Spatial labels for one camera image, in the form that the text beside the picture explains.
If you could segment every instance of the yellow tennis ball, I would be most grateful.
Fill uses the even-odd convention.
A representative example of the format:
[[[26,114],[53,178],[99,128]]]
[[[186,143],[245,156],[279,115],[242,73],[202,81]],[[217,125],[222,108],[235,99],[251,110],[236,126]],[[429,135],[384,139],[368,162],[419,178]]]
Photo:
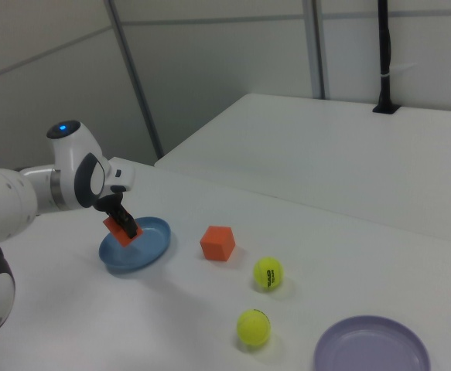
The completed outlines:
[[[284,269],[274,257],[263,257],[256,263],[253,275],[263,288],[276,288],[284,278]]]
[[[237,335],[247,345],[262,345],[270,337],[270,320],[262,311],[249,309],[237,320]]]

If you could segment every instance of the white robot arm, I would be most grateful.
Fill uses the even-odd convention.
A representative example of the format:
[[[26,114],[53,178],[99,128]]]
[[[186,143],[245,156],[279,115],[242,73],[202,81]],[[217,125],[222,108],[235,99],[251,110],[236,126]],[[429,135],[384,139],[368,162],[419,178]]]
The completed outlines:
[[[135,171],[130,165],[108,161],[100,145],[79,121],[54,125],[46,135],[53,145],[55,164],[21,172],[0,168],[0,242],[22,232],[37,214],[95,206],[113,216],[129,237],[137,225],[121,206]],[[10,311],[15,282],[0,248],[0,327]]]

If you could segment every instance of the blue plate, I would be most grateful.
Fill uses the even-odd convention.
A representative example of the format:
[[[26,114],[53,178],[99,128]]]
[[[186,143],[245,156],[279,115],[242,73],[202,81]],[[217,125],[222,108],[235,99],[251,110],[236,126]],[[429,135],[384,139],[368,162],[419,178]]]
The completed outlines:
[[[124,271],[143,268],[161,257],[169,247],[170,227],[165,220],[147,216],[135,221],[143,234],[127,247],[122,247],[111,233],[101,241],[100,259],[107,267]]]
[[[364,315],[344,319],[318,341],[316,371],[429,371],[426,348],[396,321]]]

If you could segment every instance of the white table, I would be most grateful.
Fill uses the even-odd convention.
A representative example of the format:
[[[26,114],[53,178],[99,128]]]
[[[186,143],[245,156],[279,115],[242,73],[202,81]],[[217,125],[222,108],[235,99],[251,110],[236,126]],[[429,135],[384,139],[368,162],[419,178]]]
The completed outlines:
[[[169,250],[146,269],[112,275],[97,256],[103,215],[39,217],[2,244],[17,296],[0,329],[0,371],[310,371],[329,326],[368,314],[407,325],[432,370],[451,370],[450,242],[135,166],[124,204],[135,217],[168,221]],[[203,259],[210,224],[233,228],[227,263]],[[265,255],[285,268],[271,294],[252,285]],[[248,308],[272,322],[270,342],[253,353],[235,336]]]
[[[249,94],[157,168],[451,240],[451,112]]]

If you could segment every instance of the orange cube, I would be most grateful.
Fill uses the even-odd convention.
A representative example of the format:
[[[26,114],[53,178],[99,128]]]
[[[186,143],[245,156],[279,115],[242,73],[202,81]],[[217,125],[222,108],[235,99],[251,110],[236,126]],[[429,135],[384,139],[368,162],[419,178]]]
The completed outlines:
[[[109,216],[103,221],[103,224],[108,228],[111,234],[114,235],[115,239],[122,245],[122,247],[127,247],[133,240],[142,235],[142,229],[138,226],[136,235],[133,238],[129,238],[127,233],[122,229],[117,222]]]
[[[209,226],[200,241],[208,260],[227,261],[235,247],[234,234],[229,226]]]

